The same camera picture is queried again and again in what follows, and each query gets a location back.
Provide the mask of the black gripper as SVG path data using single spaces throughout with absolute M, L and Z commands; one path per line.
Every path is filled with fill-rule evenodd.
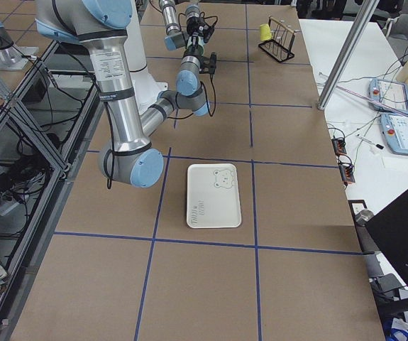
M 204 64 L 203 57 L 201 55 L 184 55 L 182 58 L 182 64 L 193 63 L 197 66 L 202 66 Z
M 187 16 L 187 34 L 189 36 L 202 36 L 204 24 L 201 16 Z

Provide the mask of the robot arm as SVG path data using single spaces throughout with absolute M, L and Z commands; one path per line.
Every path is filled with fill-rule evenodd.
M 109 182 L 137 188 L 154 185 L 162 174 L 161 152 L 150 135 L 172 114 L 211 111 L 200 75 L 213 74 L 216 56 L 204 56 L 214 27 L 196 1 L 189 1 L 181 26 L 174 1 L 160 1 L 168 50 L 184 49 L 175 89 L 156 82 L 148 71 L 134 1 L 37 1 L 38 32 L 61 43 L 84 46 L 92 62 L 99 99 L 108 114 L 111 138 L 99 152 L 99 168 Z
M 200 17 L 201 11 L 198 1 L 189 1 L 190 5 L 186 8 L 185 16 L 187 19 L 186 29 L 182 30 L 178 20 L 176 5 L 182 1 L 160 0 L 158 6 L 165 23 L 166 36 L 165 46 L 168 50 L 177 50 L 185 47 L 191 36 L 203 36 L 203 23 Z

